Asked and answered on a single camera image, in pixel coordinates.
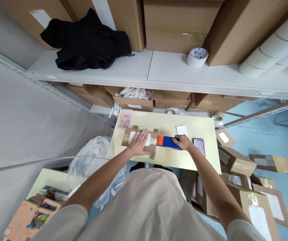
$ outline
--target phone screen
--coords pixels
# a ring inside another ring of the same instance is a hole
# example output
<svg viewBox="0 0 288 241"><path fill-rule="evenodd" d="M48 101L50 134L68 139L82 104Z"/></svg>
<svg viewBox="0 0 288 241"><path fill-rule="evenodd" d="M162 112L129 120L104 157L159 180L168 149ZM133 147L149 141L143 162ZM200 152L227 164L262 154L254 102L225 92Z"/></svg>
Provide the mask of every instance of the phone screen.
<svg viewBox="0 0 288 241"><path fill-rule="evenodd" d="M201 151L201 153L205 157L204 140L203 139L194 138L193 139L193 144Z"/></svg>

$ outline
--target table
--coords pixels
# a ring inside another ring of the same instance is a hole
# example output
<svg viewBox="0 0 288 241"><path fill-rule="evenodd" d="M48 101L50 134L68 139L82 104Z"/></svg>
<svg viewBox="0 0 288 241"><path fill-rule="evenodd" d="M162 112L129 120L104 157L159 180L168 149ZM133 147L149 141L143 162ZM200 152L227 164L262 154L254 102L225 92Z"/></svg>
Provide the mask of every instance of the table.
<svg viewBox="0 0 288 241"><path fill-rule="evenodd" d="M119 115L117 120L117 125L111 141L112 153L114 156L121 153L126 148L121 146L125 129L117 127L120 116L121 115ZM132 128L133 125L158 129L160 136L170 137L177 135L176 126L186 125L190 139L204 139L206 158L217 173L221 174L218 145L212 118L132 111L129 127ZM196 171L196 166L187 151L179 151L167 147L157 146L154 160L141 156L135 156L131 158L131 160Z"/></svg>

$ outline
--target white plastic bag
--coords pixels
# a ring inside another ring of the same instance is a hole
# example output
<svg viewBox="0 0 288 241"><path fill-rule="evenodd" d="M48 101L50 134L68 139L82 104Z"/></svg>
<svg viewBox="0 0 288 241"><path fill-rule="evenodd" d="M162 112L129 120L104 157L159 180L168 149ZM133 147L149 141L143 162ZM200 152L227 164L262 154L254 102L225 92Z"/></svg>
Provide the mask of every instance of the white plastic bag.
<svg viewBox="0 0 288 241"><path fill-rule="evenodd" d="M101 136L98 136L90 140L76 156L85 156L85 157L76 157L69 165L68 169L68 184L71 189L74 189L79 184L84 182L84 178L90 177L94 172L96 172L100 167L112 159L111 155L111 144L110 142ZM123 175L126 165L122 170L120 170L110 186L105 190L105 192L100 196L100 198L94 203L94 207L101 208L104 206L110 196L110 190L113 183Z"/></svg>

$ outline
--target white label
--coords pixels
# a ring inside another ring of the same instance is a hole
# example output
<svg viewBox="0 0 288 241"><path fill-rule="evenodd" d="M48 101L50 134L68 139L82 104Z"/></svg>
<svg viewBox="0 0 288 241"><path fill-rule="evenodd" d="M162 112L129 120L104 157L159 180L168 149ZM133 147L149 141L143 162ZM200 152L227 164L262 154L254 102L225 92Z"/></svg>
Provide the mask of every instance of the white label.
<svg viewBox="0 0 288 241"><path fill-rule="evenodd" d="M222 141L224 141L224 143L227 143L227 142L230 141L229 138L225 135L224 132L220 133L219 137L221 137L221 139L222 139Z"/></svg>
<svg viewBox="0 0 288 241"><path fill-rule="evenodd" d="M268 165L267 159L264 159L264 158L254 158L254 161L256 162L256 164L258 164L260 166L267 166Z"/></svg>
<svg viewBox="0 0 288 241"><path fill-rule="evenodd" d="M273 217L284 221L284 217L282 214L282 210L281 210L278 197L272 194L265 193L265 192L260 192L260 193L265 194L268 197Z"/></svg>
<svg viewBox="0 0 288 241"><path fill-rule="evenodd" d="M249 206L251 223L259 233L267 240L272 241L268 221L262 207Z"/></svg>
<svg viewBox="0 0 288 241"><path fill-rule="evenodd" d="M128 107L134 108L134 109L142 109L140 105L128 105Z"/></svg>
<svg viewBox="0 0 288 241"><path fill-rule="evenodd" d="M261 91L259 93L256 93L256 94L252 95L252 97L266 97L266 96L269 96L269 95L273 95L275 93L276 92L273 92L273 91Z"/></svg>
<svg viewBox="0 0 288 241"><path fill-rule="evenodd" d="M230 183L242 186L241 178L239 176L229 174Z"/></svg>
<svg viewBox="0 0 288 241"><path fill-rule="evenodd" d="M203 196L203 183L200 177L198 177L198 186L197 186L197 192Z"/></svg>
<svg viewBox="0 0 288 241"><path fill-rule="evenodd" d="M224 151L222 151L221 149L219 149L219 158L224 164L227 165L229 162L230 156L226 154Z"/></svg>
<svg viewBox="0 0 288 241"><path fill-rule="evenodd" d="M44 27L47 28L49 22L51 21L50 16L45 12L45 10L34 10L29 11L31 15Z"/></svg>
<svg viewBox="0 0 288 241"><path fill-rule="evenodd" d="M128 144L131 143L131 141L134 139L136 132L131 132L130 133L130 138L128 139ZM148 134L148 138L145 142L145 146L150 146L150 140L151 140L151 133Z"/></svg>

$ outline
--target packing tape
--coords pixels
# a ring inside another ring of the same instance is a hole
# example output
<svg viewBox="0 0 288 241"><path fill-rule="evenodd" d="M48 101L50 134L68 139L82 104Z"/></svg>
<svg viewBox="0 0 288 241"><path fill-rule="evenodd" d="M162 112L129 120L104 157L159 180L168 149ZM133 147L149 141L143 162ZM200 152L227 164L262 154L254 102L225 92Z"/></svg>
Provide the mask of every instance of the packing tape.
<svg viewBox="0 0 288 241"><path fill-rule="evenodd" d="M202 67L208 57L208 51L204 48L193 48L187 56L186 63L193 67Z"/></svg>

